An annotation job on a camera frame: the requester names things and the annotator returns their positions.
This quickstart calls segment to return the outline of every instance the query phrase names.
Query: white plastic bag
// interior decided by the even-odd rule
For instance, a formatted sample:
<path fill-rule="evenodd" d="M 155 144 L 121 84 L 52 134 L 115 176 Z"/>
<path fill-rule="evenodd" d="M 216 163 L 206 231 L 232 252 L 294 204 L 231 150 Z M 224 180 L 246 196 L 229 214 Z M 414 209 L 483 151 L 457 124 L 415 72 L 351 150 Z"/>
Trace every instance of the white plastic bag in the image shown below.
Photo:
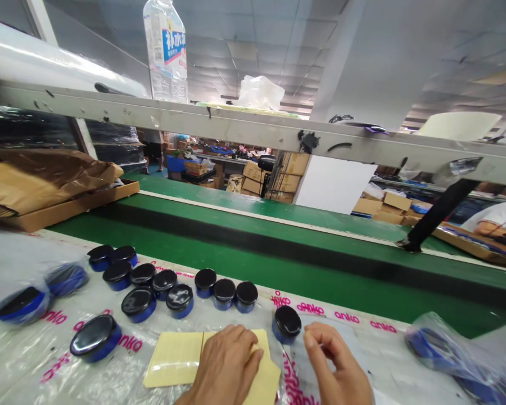
<path fill-rule="evenodd" d="M 265 76 L 254 78 L 247 75 L 242 80 L 240 97 L 235 104 L 259 110 L 279 111 L 279 103 L 284 95 L 285 90 Z"/>

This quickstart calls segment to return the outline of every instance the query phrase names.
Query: plastic bag on rail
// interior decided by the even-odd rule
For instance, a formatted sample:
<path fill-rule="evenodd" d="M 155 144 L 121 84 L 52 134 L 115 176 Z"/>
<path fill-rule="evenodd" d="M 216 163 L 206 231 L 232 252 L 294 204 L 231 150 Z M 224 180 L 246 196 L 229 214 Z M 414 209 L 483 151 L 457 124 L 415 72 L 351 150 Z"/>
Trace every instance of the plastic bag on rail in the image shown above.
<path fill-rule="evenodd" d="M 475 401 L 506 405 L 506 361 L 458 334 L 436 313 L 414 321 L 405 341 L 426 367 L 452 375 Z"/>

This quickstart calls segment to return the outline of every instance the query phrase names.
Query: white shirt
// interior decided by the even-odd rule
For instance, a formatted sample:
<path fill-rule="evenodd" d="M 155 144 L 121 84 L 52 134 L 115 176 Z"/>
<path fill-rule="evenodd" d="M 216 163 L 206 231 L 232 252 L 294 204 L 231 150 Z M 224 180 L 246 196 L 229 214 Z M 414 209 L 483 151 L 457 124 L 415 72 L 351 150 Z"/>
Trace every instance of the white shirt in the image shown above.
<path fill-rule="evenodd" d="M 478 223 L 481 221 L 491 221 L 497 223 L 498 225 L 502 225 L 502 227 L 506 230 L 506 202 L 493 205 L 480 211 L 479 213 L 474 214 L 467 219 L 461 227 L 467 231 L 474 232 Z"/>

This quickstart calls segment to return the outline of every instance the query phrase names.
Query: clear plastic bag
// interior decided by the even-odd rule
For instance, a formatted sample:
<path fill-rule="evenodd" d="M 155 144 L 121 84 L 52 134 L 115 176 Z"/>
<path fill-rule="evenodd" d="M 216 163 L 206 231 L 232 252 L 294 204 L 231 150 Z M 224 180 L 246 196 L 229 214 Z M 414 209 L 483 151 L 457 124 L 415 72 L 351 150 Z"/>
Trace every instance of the clear plastic bag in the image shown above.
<path fill-rule="evenodd" d="M 242 80 L 240 96 L 235 104 L 259 110 L 279 111 L 279 103 L 284 95 L 285 90 L 265 76 L 254 78 L 246 75 Z"/>
<path fill-rule="evenodd" d="M 506 405 L 506 361 L 458 334 L 436 313 L 414 321 L 405 341 L 426 367 L 452 375 L 474 401 Z"/>

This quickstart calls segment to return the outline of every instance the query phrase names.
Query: cardboard tray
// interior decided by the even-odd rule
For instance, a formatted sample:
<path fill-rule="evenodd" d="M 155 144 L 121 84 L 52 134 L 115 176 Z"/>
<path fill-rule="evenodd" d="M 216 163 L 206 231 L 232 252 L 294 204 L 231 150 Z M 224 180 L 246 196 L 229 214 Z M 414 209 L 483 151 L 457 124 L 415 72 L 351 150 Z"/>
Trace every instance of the cardboard tray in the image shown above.
<path fill-rule="evenodd" d="M 486 238 L 485 236 L 480 236 L 475 233 L 468 232 L 468 231 L 464 230 L 463 228 L 459 228 L 455 225 L 451 225 L 446 222 L 443 222 L 441 225 L 446 228 L 454 229 L 455 231 L 458 231 L 460 233 L 465 233 L 466 235 L 472 236 L 476 239 L 482 240 L 483 242 L 485 242 L 489 245 L 496 246 L 496 247 L 506 251 L 505 245 L 502 245 L 502 244 L 495 242 L 489 238 Z M 455 246 L 456 248 L 464 250 L 465 252 L 467 252 L 479 259 L 482 259 L 486 262 L 495 263 L 500 266 L 506 266 L 506 256 L 502 256 L 498 253 L 489 251 L 488 249 L 484 249 L 483 247 L 480 247 L 480 246 L 476 245 L 475 243 L 472 243 L 472 242 L 469 242 L 465 239 L 462 239 L 459 236 L 444 232 L 439 228 L 437 228 L 433 231 L 433 235 L 436 236 L 437 238 Z"/>
<path fill-rule="evenodd" d="M 19 217 L 0 218 L 0 223 L 21 231 L 35 232 L 101 205 L 129 197 L 141 190 L 139 182 L 126 179 L 122 179 L 122 182 L 124 183 L 123 186 L 112 190 L 86 195 L 73 201 L 63 202 Z"/>

